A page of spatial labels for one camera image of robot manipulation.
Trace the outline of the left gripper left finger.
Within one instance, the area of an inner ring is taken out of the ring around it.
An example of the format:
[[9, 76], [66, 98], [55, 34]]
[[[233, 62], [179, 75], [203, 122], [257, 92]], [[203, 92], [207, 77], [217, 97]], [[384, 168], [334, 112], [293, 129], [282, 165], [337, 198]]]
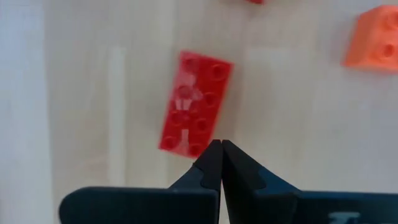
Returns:
[[166, 189], [83, 187], [60, 203], [61, 224], [218, 224], [221, 141]]

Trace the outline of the red long block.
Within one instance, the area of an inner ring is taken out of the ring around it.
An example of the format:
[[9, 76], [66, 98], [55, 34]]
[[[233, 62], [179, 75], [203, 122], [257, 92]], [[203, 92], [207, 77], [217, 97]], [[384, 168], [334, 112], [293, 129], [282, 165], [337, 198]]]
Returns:
[[234, 65], [183, 50], [167, 104], [159, 149], [198, 157], [209, 145]]

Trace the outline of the orange small square block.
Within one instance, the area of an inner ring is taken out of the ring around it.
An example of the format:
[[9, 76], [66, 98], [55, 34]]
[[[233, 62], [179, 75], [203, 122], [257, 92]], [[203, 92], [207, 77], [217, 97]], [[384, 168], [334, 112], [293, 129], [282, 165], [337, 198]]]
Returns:
[[358, 16], [343, 65], [398, 72], [398, 6], [381, 5]]

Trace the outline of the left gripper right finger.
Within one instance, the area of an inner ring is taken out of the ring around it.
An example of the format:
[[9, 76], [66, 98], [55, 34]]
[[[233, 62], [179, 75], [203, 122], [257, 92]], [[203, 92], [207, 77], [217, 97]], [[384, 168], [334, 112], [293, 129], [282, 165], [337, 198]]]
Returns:
[[230, 224], [398, 224], [398, 194], [300, 190], [224, 140]]

